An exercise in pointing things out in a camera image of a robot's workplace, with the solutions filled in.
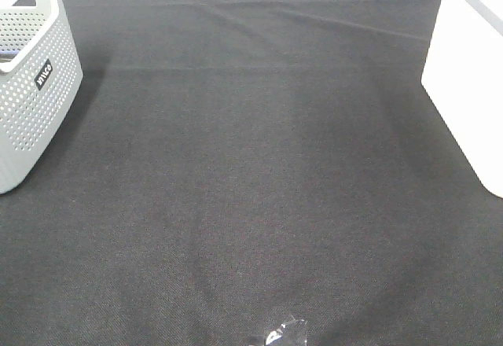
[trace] gray plastic basket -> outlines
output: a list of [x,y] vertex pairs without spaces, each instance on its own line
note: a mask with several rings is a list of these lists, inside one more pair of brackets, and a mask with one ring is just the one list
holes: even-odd
[[61,0],[0,7],[0,193],[23,181],[83,74]]

